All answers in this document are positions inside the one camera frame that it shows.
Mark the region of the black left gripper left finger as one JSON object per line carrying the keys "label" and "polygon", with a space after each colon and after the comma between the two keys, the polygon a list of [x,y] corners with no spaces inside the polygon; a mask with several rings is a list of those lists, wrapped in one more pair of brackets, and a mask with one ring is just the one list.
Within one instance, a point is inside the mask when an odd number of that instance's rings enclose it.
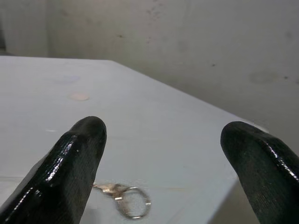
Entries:
{"label": "black left gripper left finger", "polygon": [[79,224],[106,140],[100,118],[79,120],[0,206],[0,224]]}

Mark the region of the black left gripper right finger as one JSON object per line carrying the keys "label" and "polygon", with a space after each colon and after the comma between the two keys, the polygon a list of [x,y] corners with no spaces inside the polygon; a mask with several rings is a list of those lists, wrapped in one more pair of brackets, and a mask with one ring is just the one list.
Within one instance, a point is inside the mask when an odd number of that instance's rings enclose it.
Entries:
{"label": "black left gripper right finger", "polygon": [[299,224],[299,157],[283,141],[234,121],[221,148],[260,224]]}

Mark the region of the brass key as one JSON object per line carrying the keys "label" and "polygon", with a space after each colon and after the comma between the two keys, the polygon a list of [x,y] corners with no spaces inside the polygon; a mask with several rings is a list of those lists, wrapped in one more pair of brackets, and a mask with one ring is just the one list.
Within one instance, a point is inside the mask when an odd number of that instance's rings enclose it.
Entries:
{"label": "brass key", "polygon": [[118,183],[106,183],[106,184],[97,184],[94,183],[93,187],[100,190],[104,195],[111,196],[115,201],[123,199],[123,189],[124,185]]}

